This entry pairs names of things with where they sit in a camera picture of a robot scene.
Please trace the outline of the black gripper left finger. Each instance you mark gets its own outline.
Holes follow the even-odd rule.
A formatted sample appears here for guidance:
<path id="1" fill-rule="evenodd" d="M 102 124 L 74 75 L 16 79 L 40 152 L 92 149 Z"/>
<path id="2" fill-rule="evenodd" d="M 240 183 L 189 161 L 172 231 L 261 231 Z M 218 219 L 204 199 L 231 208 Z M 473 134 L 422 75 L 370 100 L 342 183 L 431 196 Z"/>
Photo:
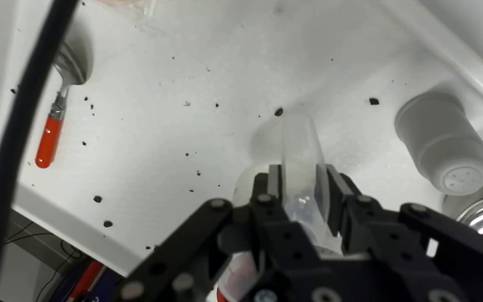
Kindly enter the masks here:
<path id="1" fill-rule="evenodd" d="M 318 263 L 303 228 L 283 209 L 281 166 L 271 164 L 253 179 L 250 198 L 256 283 L 250 302 L 310 302 L 310 271 Z"/>

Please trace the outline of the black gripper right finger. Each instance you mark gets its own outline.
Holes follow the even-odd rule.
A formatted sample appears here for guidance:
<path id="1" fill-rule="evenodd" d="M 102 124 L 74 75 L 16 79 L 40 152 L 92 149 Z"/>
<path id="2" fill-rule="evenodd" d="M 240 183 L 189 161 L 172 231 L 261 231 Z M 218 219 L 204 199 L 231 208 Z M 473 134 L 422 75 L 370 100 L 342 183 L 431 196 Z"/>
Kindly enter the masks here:
<path id="1" fill-rule="evenodd" d="M 466 302 L 456 280 L 426 255 L 427 235 L 406 221 L 406 211 L 389 211 L 365 196 L 332 164 L 330 230 L 342 236 L 345 255 L 362 253 L 377 268 L 375 290 L 390 302 Z"/>

